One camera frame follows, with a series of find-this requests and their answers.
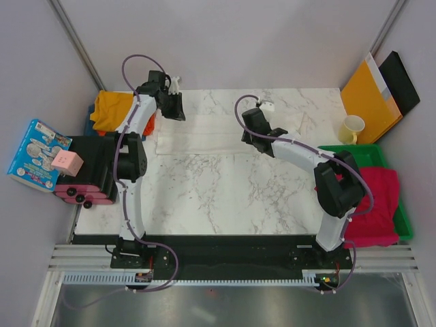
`blue book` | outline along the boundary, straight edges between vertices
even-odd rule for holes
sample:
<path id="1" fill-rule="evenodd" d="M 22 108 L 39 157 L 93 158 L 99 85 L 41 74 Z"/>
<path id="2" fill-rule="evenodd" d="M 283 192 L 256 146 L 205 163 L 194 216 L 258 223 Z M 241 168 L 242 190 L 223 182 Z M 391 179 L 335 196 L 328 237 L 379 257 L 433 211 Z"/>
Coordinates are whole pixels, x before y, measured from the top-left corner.
<path id="1" fill-rule="evenodd" d="M 60 150 L 68 150 L 71 142 L 71 138 L 33 119 L 7 174 L 34 189 L 53 192 L 60 173 L 51 163 Z"/>

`toy stove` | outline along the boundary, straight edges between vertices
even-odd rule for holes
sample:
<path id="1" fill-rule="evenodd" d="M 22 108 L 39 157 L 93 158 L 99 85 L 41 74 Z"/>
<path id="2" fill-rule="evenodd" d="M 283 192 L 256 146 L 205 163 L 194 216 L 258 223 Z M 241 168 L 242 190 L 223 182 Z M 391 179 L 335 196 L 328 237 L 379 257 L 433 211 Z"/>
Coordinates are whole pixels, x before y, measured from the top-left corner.
<path id="1" fill-rule="evenodd" d="M 67 203 L 113 204 L 118 193 L 112 177 L 113 150 L 100 136 L 72 136 L 69 151 L 83 159 L 83 165 L 75 177 L 62 175 L 58 178 L 54 194 Z"/>

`white marble surface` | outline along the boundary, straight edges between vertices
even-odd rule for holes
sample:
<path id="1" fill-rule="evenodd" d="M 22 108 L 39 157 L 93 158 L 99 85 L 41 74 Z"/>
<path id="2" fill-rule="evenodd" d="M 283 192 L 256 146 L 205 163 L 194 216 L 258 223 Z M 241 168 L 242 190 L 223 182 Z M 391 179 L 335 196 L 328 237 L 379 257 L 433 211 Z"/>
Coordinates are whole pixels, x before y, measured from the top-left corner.
<path id="1" fill-rule="evenodd" d="M 241 95 L 258 95 L 274 101 L 277 112 L 303 113 L 301 140 L 339 143 L 345 110 L 338 89 L 182 92 L 187 114 L 232 114 Z M 240 110 L 252 107 L 247 100 Z M 156 155 L 155 135 L 144 147 L 149 167 L 142 218 L 148 234 L 315 234 L 320 227 L 313 176 L 288 162 L 261 154 Z M 120 226 L 119 204 L 93 206 L 81 210 L 76 233 L 118 234 Z"/>

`white cloth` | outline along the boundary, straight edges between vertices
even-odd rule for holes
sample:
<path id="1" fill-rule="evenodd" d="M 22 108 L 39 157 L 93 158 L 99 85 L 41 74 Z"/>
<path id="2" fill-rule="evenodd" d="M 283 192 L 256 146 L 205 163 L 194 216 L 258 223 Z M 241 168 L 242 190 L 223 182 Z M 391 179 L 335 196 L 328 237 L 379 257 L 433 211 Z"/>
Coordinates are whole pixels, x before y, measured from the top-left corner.
<path id="1" fill-rule="evenodd" d="M 173 121 L 158 117 L 158 155 L 233 155 L 256 154 L 252 145 L 241 141 L 243 129 L 233 115 L 193 114 L 186 121 Z M 274 113 L 272 128 L 281 127 L 289 132 L 300 129 L 302 114 Z"/>

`cup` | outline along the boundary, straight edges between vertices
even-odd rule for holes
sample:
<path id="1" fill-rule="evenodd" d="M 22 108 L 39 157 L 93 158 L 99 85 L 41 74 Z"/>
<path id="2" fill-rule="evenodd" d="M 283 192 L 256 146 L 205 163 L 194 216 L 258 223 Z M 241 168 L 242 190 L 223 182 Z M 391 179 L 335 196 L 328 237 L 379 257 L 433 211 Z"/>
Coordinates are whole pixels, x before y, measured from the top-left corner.
<path id="1" fill-rule="evenodd" d="M 339 129 L 338 139 L 343 144 L 357 143 L 357 137 L 365 128 L 365 122 L 359 116 L 349 115 L 346 116 Z"/>

